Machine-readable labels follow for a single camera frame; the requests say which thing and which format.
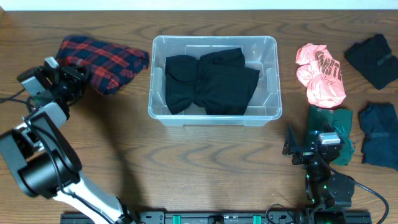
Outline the red navy plaid shirt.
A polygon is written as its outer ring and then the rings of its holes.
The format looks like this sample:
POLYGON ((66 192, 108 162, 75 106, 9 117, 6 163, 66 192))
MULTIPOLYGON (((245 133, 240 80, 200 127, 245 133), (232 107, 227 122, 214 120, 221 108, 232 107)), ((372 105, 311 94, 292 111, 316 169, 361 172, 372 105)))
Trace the red navy plaid shirt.
POLYGON ((69 35, 62 40, 56 55, 59 65, 85 67, 90 85, 102 95, 112 95, 148 69, 150 55, 141 49, 69 35))

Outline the black garment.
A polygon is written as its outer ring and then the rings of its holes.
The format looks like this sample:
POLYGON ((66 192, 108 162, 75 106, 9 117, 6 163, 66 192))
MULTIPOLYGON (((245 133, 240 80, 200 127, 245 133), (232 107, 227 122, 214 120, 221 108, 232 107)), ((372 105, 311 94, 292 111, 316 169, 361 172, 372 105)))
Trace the black garment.
POLYGON ((207 115, 242 116, 256 90, 260 71, 245 66, 240 48, 195 58, 175 55, 165 62, 165 102, 171 114, 195 104, 207 115))

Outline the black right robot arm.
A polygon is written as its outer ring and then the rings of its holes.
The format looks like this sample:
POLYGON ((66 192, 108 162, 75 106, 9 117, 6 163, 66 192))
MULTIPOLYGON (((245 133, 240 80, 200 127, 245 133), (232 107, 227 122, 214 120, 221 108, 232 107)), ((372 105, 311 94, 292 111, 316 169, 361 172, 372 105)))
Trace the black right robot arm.
POLYGON ((310 146, 299 146, 293 129, 288 128, 282 154, 306 171, 305 188, 311 207, 294 218, 294 223, 347 223, 345 209, 352 206, 354 183, 332 171, 330 162, 340 156, 343 140, 335 133, 321 133, 310 146))

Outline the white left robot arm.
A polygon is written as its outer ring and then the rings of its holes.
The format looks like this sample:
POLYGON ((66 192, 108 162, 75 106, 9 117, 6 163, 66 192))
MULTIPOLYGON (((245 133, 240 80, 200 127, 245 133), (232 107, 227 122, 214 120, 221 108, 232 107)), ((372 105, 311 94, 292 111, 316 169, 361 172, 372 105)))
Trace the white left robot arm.
POLYGON ((74 149, 59 128, 69 107, 82 98, 89 83, 85 67, 44 65, 17 80, 30 95, 29 114, 1 135, 1 156, 18 187, 29 197, 65 202, 94 223, 139 223, 120 199, 103 192, 82 171, 74 149))

